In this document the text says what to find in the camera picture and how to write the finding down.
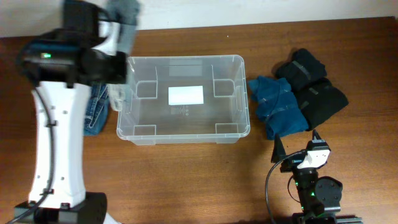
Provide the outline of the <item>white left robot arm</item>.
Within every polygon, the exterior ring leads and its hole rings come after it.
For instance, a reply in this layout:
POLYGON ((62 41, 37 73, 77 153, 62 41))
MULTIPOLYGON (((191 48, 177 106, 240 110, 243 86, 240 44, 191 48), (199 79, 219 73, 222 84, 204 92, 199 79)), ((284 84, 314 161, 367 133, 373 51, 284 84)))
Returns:
POLYGON ((62 26, 26 44, 16 58, 33 85, 37 157, 29 198, 13 223, 114 223, 102 192, 83 178, 86 108, 96 84, 124 84, 137 1, 63 3, 62 26))

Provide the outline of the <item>dark blue jeans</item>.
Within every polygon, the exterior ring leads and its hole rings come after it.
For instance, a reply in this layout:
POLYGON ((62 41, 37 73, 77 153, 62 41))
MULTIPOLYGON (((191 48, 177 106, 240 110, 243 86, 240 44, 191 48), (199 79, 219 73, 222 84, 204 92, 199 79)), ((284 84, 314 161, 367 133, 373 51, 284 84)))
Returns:
POLYGON ((98 135, 108 117, 109 96, 106 84, 95 84, 91 87, 91 96, 86 107, 84 135, 98 135))

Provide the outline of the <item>light blue jeans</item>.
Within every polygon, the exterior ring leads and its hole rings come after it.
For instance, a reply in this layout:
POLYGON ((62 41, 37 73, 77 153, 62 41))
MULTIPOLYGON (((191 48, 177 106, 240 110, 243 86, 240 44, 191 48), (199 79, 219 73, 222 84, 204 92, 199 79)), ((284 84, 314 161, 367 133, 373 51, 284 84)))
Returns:
MULTIPOLYGON (((128 58, 132 52, 137 34, 138 17, 141 5, 137 0, 109 0, 106 10, 113 22, 120 24, 119 39, 117 43, 118 52, 124 52, 128 58)), ((122 84, 108 84, 108 94, 111 107, 115 111, 121 111, 123 102, 129 100, 129 82, 131 76, 129 70, 126 72, 126 80, 122 84)))

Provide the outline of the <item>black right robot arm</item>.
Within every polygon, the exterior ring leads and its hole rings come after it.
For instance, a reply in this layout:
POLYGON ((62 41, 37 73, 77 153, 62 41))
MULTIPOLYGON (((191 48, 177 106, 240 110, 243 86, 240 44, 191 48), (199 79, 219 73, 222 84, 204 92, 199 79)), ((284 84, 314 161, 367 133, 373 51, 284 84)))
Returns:
POLYGON ((298 203, 302 211, 292 215, 291 222, 352 224, 362 223, 356 216, 337 217, 341 211, 343 184, 329 176, 320 177, 318 169, 327 164, 331 149, 316 130, 312 131, 312 139, 305 149, 286 154, 284 145, 277 134, 274 139, 274 149, 271 162, 274 164, 266 177, 265 197, 269 204, 268 186, 273 170, 280 166, 281 173, 291 173, 289 180, 295 182, 298 193, 298 203))

